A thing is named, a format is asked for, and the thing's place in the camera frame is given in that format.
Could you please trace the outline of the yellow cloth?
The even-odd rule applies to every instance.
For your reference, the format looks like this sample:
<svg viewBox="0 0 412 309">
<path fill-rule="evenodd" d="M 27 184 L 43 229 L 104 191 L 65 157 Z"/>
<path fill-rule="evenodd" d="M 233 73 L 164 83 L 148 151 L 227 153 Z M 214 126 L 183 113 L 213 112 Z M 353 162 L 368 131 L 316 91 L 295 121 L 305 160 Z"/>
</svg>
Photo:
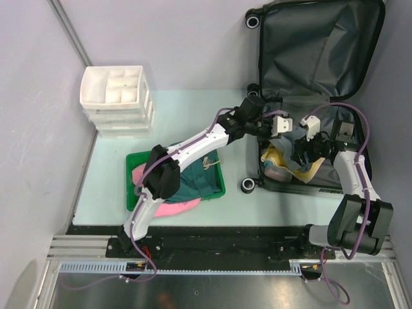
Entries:
<svg viewBox="0 0 412 309">
<path fill-rule="evenodd" d="M 292 168 L 289 168 L 283 157 L 283 153 L 273 145 L 269 145 L 267 150 L 261 155 L 260 160 L 264 165 L 264 169 L 268 167 L 280 177 L 284 177 L 284 180 L 279 177 L 275 178 L 280 182 L 288 182 L 293 176 L 303 183 L 308 183 L 317 174 L 325 158 L 319 158 L 314 163 L 305 164 L 303 167 L 299 167 L 297 163 L 294 162 L 292 163 Z"/>
</svg>

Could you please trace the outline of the white stacked drawer organizer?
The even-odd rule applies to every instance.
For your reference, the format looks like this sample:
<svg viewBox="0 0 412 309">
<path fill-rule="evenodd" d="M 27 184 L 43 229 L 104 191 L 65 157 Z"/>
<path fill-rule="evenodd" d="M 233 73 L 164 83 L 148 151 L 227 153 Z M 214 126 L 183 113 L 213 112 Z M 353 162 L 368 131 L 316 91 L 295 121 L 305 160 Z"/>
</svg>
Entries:
<svg viewBox="0 0 412 309">
<path fill-rule="evenodd" d="M 86 67 L 79 101 L 103 138 L 152 135 L 156 111 L 143 66 Z"/>
</svg>

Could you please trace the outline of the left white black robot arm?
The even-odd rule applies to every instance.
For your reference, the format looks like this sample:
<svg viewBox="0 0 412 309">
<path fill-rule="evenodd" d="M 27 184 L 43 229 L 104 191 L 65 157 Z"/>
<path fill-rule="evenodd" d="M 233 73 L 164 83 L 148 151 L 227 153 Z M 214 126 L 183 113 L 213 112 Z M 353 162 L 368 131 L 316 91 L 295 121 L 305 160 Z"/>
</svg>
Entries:
<svg viewBox="0 0 412 309">
<path fill-rule="evenodd" d="M 272 118 L 280 112 L 264 112 L 265 102 L 247 97 L 240 106 L 221 108 L 211 125 L 187 140 L 169 147 L 152 148 L 143 175 L 135 186 L 138 202 L 118 233 L 120 250 L 128 257 L 141 253 L 142 239 L 159 206 L 180 188 L 180 175 L 193 162 L 245 135 L 272 136 Z"/>
</svg>

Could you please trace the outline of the teal green garment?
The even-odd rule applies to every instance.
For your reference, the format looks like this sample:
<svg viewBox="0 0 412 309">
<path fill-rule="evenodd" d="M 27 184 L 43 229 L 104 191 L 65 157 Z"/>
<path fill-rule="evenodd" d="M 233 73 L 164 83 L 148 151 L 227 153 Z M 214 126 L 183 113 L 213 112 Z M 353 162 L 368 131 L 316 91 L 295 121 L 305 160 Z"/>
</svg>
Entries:
<svg viewBox="0 0 412 309">
<path fill-rule="evenodd" d="M 225 194 L 220 158 L 211 151 L 195 160 L 180 175 L 180 188 L 166 203 L 219 198 Z"/>
</svg>

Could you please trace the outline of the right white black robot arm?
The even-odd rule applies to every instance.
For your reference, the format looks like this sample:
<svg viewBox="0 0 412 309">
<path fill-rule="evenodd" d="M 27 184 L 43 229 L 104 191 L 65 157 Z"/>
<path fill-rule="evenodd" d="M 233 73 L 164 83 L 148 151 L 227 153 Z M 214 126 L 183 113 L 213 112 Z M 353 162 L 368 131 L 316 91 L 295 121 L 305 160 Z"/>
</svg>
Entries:
<svg viewBox="0 0 412 309">
<path fill-rule="evenodd" d="M 303 163 L 328 159 L 339 176 L 343 198 L 328 225 L 310 225 L 297 251 L 312 258 L 320 247 L 339 248 L 351 259 L 356 253 L 377 255 L 385 240 L 393 206 L 381 200 L 368 176 L 363 148 L 355 137 L 355 124 L 337 120 L 330 134 L 321 131 L 315 116 L 304 117 L 304 137 L 295 141 L 292 158 Z"/>
</svg>

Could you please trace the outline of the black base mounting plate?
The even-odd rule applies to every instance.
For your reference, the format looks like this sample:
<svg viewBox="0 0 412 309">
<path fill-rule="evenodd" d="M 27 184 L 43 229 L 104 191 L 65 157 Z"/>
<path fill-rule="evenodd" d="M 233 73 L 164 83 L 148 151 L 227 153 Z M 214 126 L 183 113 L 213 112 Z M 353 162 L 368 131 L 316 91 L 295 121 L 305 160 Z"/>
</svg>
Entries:
<svg viewBox="0 0 412 309">
<path fill-rule="evenodd" d="M 290 270 L 321 256 L 308 227 L 150 227 L 136 244 L 159 271 Z"/>
</svg>

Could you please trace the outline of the space astronaut hardshell suitcase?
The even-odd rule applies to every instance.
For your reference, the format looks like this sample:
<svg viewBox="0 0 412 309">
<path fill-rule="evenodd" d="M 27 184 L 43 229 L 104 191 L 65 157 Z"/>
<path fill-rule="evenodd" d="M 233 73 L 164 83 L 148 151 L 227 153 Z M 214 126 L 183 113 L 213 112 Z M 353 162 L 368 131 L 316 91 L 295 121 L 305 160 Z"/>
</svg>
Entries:
<svg viewBox="0 0 412 309">
<path fill-rule="evenodd" d="M 273 1 L 245 14 L 259 29 L 259 81 L 247 92 L 270 111 L 291 112 L 295 140 L 298 121 L 311 110 L 323 134 L 333 136 L 338 121 L 354 125 L 353 139 L 365 141 L 359 112 L 343 106 L 361 87 L 386 9 L 382 1 Z"/>
</svg>

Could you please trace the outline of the pink plastic pouch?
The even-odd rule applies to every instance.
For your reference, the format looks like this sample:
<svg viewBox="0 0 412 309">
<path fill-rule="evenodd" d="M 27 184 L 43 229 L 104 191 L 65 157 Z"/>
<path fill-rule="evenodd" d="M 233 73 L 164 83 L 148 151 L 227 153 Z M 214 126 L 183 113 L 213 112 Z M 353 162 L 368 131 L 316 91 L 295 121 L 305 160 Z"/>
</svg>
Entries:
<svg viewBox="0 0 412 309">
<path fill-rule="evenodd" d="M 267 165 L 264 169 L 264 174 L 278 182 L 290 182 L 292 179 L 292 174 L 287 169 L 276 165 Z"/>
</svg>

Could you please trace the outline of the grey blue garment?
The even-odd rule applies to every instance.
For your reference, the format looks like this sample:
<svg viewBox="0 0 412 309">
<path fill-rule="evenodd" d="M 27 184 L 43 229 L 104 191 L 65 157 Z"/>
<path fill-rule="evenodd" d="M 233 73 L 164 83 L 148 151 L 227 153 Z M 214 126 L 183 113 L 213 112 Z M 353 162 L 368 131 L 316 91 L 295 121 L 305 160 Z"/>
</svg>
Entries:
<svg viewBox="0 0 412 309">
<path fill-rule="evenodd" d="M 281 152 L 286 166 L 291 171 L 306 173 L 312 168 L 312 163 L 300 164 L 292 160 L 292 155 L 295 151 L 294 142 L 302 137 L 306 137 L 306 130 L 299 126 L 294 126 L 291 132 L 281 135 L 280 138 L 271 139 L 270 143 Z"/>
</svg>

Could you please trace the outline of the pink cloth garment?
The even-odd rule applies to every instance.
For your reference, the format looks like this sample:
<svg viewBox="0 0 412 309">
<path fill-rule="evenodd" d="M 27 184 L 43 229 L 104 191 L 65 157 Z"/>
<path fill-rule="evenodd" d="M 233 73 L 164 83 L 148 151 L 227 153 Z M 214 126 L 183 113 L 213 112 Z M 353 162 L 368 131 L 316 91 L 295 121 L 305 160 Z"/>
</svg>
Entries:
<svg viewBox="0 0 412 309">
<path fill-rule="evenodd" d="M 139 165 L 131 172 L 133 184 L 136 185 L 144 173 L 145 164 Z M 187 212 L 195 208 L 201 202 L 201 198 L 192 199 L 183 202 L 162 203 L 155 213 L 155 218 L 174 216 L 183 212 Z"/>
</svg>

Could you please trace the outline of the aluminium frame rail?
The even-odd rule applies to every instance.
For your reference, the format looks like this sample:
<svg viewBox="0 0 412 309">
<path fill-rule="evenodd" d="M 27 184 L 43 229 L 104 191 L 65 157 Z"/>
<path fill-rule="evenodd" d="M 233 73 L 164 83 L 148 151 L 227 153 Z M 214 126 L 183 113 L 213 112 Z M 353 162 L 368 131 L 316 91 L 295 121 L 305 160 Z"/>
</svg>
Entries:
<svg viewBox="0 0 412 309">
<path fill-rule="evenodd" d="M 270 259 L 315 259 L 321 252 L 317 245 L 302 245 L 298 239 L 285 241 L 269 240 L 264 237 L 201 237 L 170 236 L 153 237 L 138 242 L 138 247 L 148 252 L 155 260 L 167 259 L 173 254 L 201 254 L 218 256 L 235 254 L 245 257 L 248 254 L 263 254 Z M 49 258 L 113 258 L 138 259 L 141 255 L 128 242 L 122 245 L 117 237 L 55 236 L 51 242 Z"/>
</svg>

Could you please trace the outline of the green plastic tray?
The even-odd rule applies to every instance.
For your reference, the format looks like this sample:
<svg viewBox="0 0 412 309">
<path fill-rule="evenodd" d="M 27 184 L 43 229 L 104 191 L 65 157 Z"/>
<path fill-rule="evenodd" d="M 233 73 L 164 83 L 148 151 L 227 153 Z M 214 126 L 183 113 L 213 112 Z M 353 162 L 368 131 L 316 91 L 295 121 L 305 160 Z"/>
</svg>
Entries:
<svg viewBox="0 0 412 309">
<path fill-rule="evenodd" d="M 135 187 L 148 158 L 148 151 L 126 156 L 126 209 L 129 211 L 138 203 Z M 202 201 L 220 198 L 224 194 L 220 158 L 217 151 L 211 151 L 182 172 L 178 192 L 159 206 L 155 217 L 181 214 L 194 209 Z"/>
</svg>

